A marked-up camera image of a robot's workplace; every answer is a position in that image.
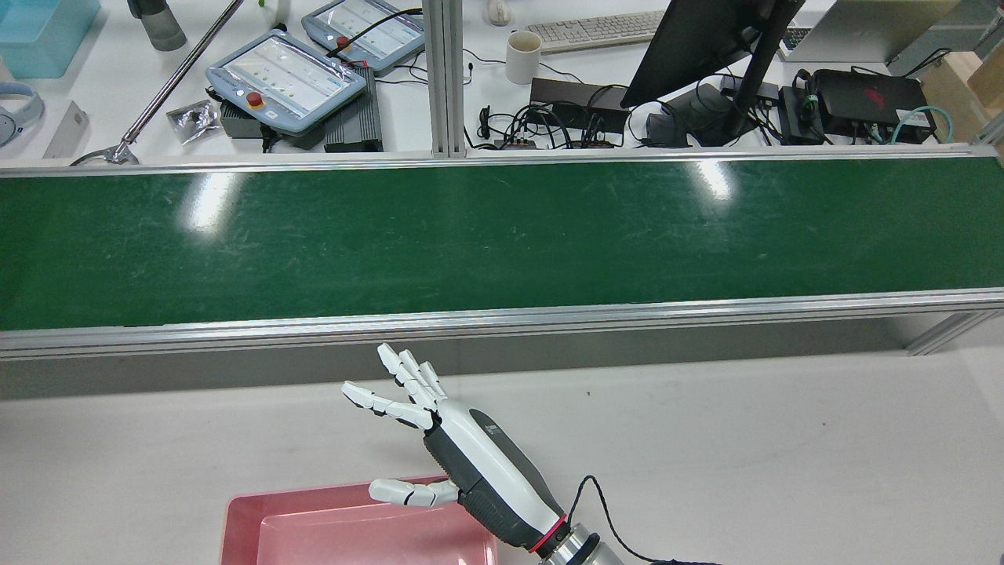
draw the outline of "computer mouse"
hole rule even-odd
[[[512,11],[505,0],[488,0],[488,21],[492,25],[506,25],[512,19]]]

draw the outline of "green conveyor belt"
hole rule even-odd
[[[994,287],[994,159],[0,179],[0,331]]]

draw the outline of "red button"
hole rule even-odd
[[[261,99],[261,94],[258,92],[250,92],[247,96],[248,106],[252,108],[258,108],[265,105],[265,100]]]

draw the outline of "white cup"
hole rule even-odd
[[[505,75],[516,84],[529,84],[540,64],[540,36],[513,31],[506,40]]]

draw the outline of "pink tray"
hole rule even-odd
[[[495,565],[495,537],[460,505],[378,503],[368,487],[234,498],[227,506],[221,565]]]

